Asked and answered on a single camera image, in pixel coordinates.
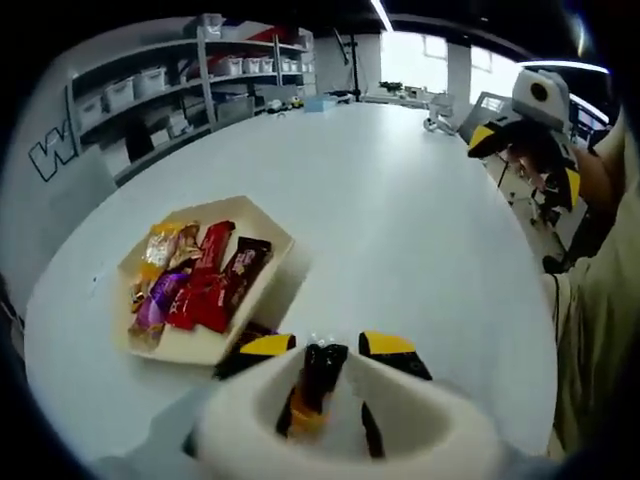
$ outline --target window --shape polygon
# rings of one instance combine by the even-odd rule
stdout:
[[[428,91],[447,91],[447,42],[444,38],[406,32],[383,32],[381,80],[402,82]]]
[[[511,97],[521,67],[502,55],[471,47],[471,87],[469,102],[475,104],[482,92]]]

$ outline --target beige shirt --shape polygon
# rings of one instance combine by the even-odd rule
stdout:
[[[558,346],[556,414],[565,449],[579,446],[597,428],[594,419],[601,418],[640,325],[638,151],[622,114],[595,150],[600,157],[624,162],[625,193],[598,253],[578,260],[567,273],[571,304],[565,328],[570,334]]]

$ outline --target ceiling light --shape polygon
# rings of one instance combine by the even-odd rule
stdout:
[[[387,32],[393,32],[393,27],[391,26],[391,22],[389,21],[389,17],[387,16],[387,12],[384,11],[384,7],[380,0],[371,0],[371,5],[376,9],[376,13],[380,17],[380,20],[384,24],[384,28]]]
[[[604,67],[591,65],[590,63],[571,62],[568,60],[534,60],[531,62],[520,62],[521,67],[569,67],[579,68],[581,70],[590,70],[592,72],[609,73]]]

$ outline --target pole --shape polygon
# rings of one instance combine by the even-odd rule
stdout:
[[[356,97],[356,102],[360,101],[360,82],[358,81],[358,56],[356,54],[356,39],[353,33],[349,34],[349,40],[351,42],[351,62],[353,63],[353,94]]]

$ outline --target desk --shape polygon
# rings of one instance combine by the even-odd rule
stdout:
[[[82,459],[123,453],[211,376],[143,361],[110,339],[115,267],[167,212],[248,195],[312,255],[281,331],[410,338],[502,435],[540,453],[556,356],[525,236],[462,140],[388,105],[261,116],[173,153],[100,205],[57,252],[27,308],[26,366],[41,408]]]

